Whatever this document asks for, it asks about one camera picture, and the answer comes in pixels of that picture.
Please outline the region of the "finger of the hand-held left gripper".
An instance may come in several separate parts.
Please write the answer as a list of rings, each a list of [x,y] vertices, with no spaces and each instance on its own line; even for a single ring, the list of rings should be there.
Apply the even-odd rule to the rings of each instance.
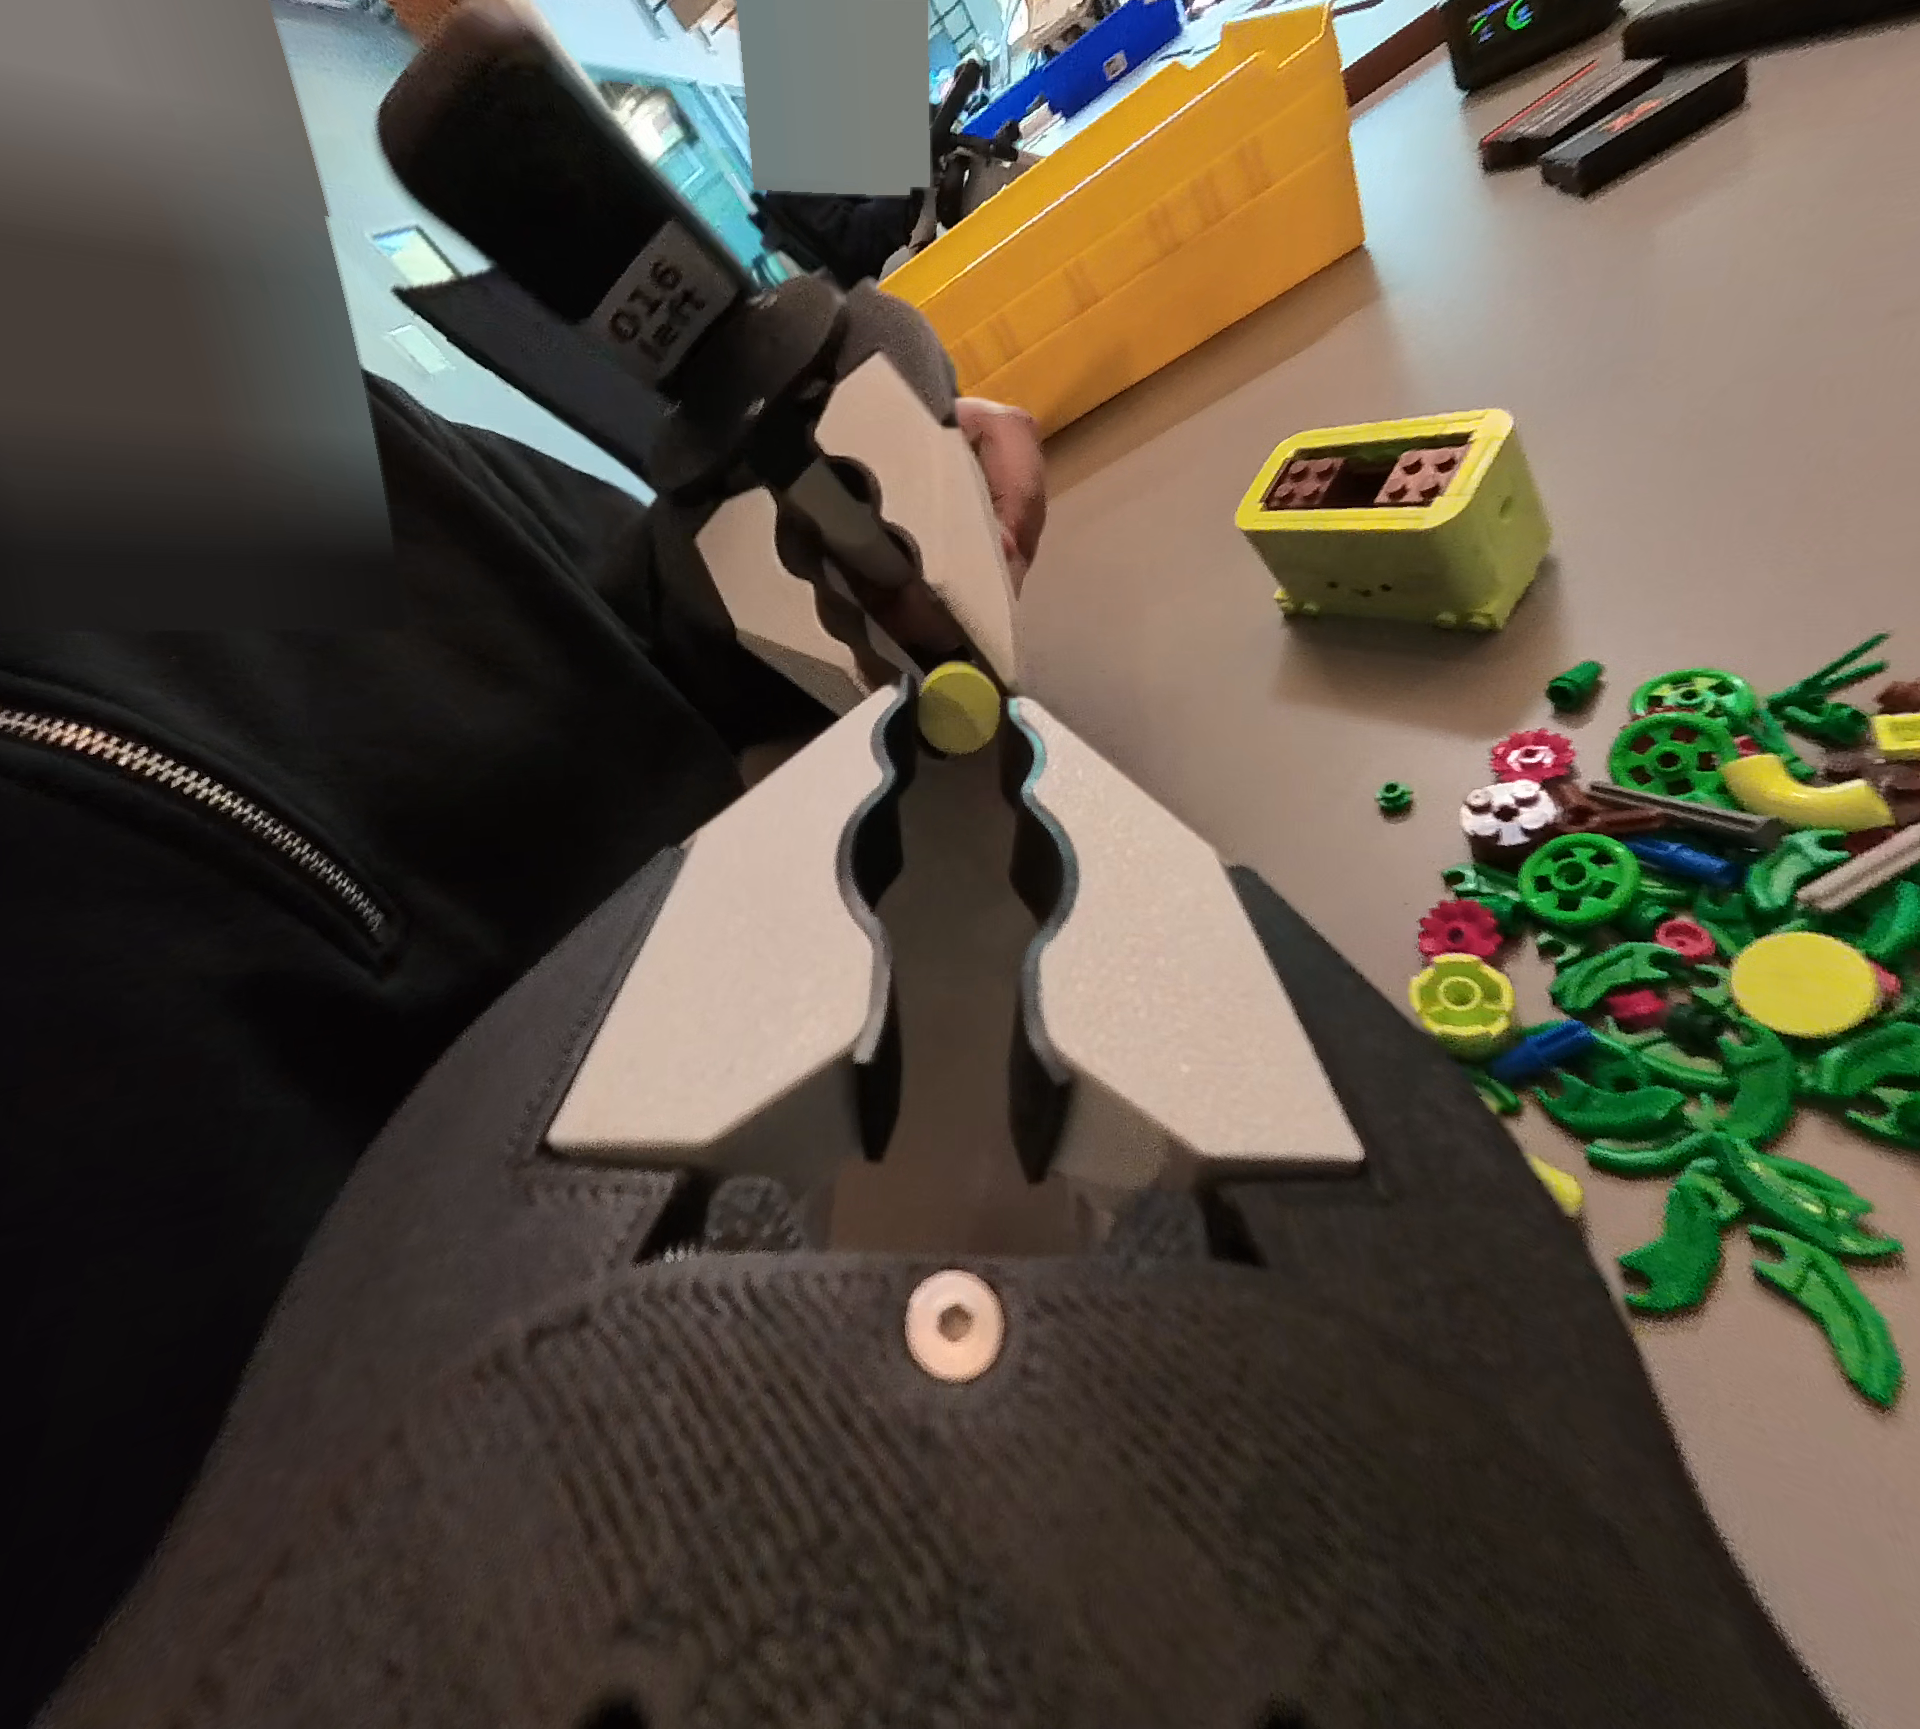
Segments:
[[[1018,690],[1018,599],[981,460],[956,424],[944,424],[886,357],[873,357],[833,390],[815,431],[834,470],[861,479],[876,530],[854,558],[880,579],[897,557],[940,607],[975,661]]]
[[[918,664],[770,490],[723,503],[694,542],[740,647],[828,714],[846,714],[883,686],[920,680]]]

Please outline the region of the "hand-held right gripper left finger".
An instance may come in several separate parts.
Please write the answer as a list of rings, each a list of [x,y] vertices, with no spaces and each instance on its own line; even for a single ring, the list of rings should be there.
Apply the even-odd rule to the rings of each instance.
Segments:
[[[694,833],[550,1120],[565,1158],[812,1196],[900,1119],[897,958],[915,698],[876,690]]]

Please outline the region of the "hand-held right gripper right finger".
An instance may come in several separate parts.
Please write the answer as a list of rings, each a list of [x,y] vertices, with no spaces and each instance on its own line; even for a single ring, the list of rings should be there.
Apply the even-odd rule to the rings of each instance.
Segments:
[[[1009,1063],[1022,1180],[1110,1210],[1357,1187],[1362,1134],[1219,853],[1036,697],[1009,702],[1000,765],[1031,926]]]

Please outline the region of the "lime round toy piece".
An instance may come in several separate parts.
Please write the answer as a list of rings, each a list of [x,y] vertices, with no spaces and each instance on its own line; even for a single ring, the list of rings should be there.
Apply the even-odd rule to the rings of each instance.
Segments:
[[[999,735],[1004,693],[978,664],[946,661],[933,667],[917,694],[922,743],[942,757],[972,757]]]

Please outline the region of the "lime toy brick pot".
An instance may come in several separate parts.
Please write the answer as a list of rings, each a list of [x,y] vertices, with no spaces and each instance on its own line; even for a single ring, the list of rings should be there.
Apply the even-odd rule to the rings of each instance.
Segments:
[[[1283,617],[1507,627],[1553,546],[1513,413],[1297,432],[1234,509]]]

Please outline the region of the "person's left forearm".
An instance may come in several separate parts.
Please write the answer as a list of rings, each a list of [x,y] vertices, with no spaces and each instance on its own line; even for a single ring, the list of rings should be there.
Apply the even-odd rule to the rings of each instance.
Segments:
[[[643,503],[606,486],[597,509],[594,587],[736,755],[808,743],[828,726],[828,708],[738,637],[700,550],[718,500]]]

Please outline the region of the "person's left hand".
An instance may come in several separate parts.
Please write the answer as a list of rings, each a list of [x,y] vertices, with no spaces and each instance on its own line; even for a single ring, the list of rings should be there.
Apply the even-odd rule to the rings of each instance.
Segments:
[[[989,399],[959,399],[955,417],[987,482],[1013,591],[1020,595],[1049,516],[1044,432],[1029,411]]]

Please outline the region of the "yellow plastic bin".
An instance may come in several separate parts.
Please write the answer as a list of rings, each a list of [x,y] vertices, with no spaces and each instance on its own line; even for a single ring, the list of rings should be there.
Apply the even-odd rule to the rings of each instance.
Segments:
[[[1058,431],[1365,246],[1329,4],[1231,20],[905,263],[965,395]]]

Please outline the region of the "blue plastic bin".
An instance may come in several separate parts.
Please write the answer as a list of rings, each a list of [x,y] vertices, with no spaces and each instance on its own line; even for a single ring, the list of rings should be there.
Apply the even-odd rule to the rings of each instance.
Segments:
[[[1129,0],[1020,82],[972,111],[962,120],[962,133],[992,139],[1041,108],[1069,120],[1151,63],[1185,25],[1185,0]]]

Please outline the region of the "person's black jacket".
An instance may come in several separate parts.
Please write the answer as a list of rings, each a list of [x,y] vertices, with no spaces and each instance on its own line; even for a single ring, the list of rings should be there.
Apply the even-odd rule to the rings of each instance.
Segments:
[[[148,1563],[395,1108],[745,787],[597,588],[610,485],[364,388],[393,624],[4,637],[4,1724]]]

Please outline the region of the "pile of small toy pieces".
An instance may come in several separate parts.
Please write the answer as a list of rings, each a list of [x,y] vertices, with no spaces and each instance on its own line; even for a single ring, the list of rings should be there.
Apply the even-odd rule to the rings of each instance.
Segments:
[[[1795,1134],[1827,1110],[1916,1158],[1916,674],[1889,642],[1781,686],[1663,671],[1594,749],[1501,735],[1406,984],[1491,1112],[1656,1188],[1615,1263],[1635,1317],[1692,1317],[1744,1260],[1874,1411],[1908,1387],[1874,1275],[1916,1251]]]

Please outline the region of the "small black battery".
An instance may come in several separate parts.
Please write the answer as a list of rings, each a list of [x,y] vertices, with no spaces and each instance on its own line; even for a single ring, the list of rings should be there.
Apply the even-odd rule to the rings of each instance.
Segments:
[[[1666,69],[1663,58],[1586,63],[1480,136],[1480,171],[1501,175],[1538,164],[1559,143],[1643,97]]]
[[[1749,89],[1747,58],[1670,71],[1588,128],[1551,146],[1538,160],[1538,175],[1561,195],[1588,198],[1740,111]]]

